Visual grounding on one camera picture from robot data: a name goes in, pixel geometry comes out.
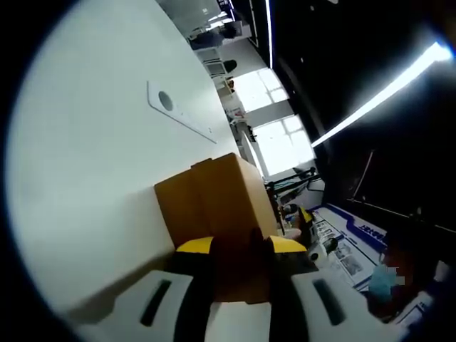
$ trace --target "brown cardboard box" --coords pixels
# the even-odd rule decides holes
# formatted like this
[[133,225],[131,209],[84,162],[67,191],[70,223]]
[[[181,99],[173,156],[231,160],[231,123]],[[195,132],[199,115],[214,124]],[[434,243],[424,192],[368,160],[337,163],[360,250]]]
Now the brown cardboard box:
[[193,165],[156,184],[155,192],[176,247],[217,238],[215,301],[269,300],[266,261],[257,248],[277,234],[276,220],[255,166],[231,153]]
[[200,237],[248,244],[260,228],[276,235],[276,220],[255,166],[234,153],[205,160],[155,185],[160,209],[176,247]]

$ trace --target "bright window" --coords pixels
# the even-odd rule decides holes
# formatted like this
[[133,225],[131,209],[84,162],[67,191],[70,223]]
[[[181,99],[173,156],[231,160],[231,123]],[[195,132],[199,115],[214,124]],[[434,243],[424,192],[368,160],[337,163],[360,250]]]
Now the bright window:
[[315,158],[299,116],[294,115],[254,129],[261,156],[272,176]]
[[234,88],[246,113],[288,98],[275,72],[268,68],[236,77]]

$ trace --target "person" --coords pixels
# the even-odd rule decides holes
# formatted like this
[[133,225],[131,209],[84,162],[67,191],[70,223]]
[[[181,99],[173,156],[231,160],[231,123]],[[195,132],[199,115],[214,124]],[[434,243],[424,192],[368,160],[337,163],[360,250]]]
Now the person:
[[383,322],[393,320],[433,280],[438,259],[428,234],[415,227],[388,230],[386,249],[374,269],[367,298],[369,311]]
[[216,48],[221,46],[224,39],[233,39],[237,35],[237,30],[233,26],[225,25],[217,32],[216,29],[200,33],[190,39],[190,46],[193,50],[201,48]]

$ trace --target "yellow panel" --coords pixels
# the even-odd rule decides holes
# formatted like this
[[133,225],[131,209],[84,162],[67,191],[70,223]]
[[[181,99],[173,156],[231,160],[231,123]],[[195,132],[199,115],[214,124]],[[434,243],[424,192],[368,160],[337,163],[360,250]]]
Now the yellow panel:
[[178,252],[209,254],[213,237],[203,237],[185,242],[177,248]]
[[299,207],[301,209],[302,215],[304,216],[304,220],[306,223],[309,223],[312,220],[312,216],[302,207]]
[[306,247],[302,244],[290,240],[285,239],[284,237],[269,237],[274,245],[274,252],[275,253],[293,253],[293,252],[305,252],[307,251]]

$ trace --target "black slot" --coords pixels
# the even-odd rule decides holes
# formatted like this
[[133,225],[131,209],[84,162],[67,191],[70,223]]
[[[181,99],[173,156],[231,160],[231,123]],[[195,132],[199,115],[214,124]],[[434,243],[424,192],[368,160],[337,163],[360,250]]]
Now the black slot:
[[315,280],[313,282],[315,290],[318,292],[318,295],[325,306],[331,324],[337,326],[345,321],[345,314],[328,284],[323,279]]
[[145,308],[144,313],[141,317],[141,324],[144,326],[152,326],[152,323],[154,321],[155,314],[157,313],[158,307],[160,306],[160,303],[163,300],[163,297],[166,294],[166,291],[168,291],[169,287],[171,285],[171,281],[169,280],[162,280],[160,284],[158,285],[158,289],[151,298],[149,304],[147,305],[147,308]]

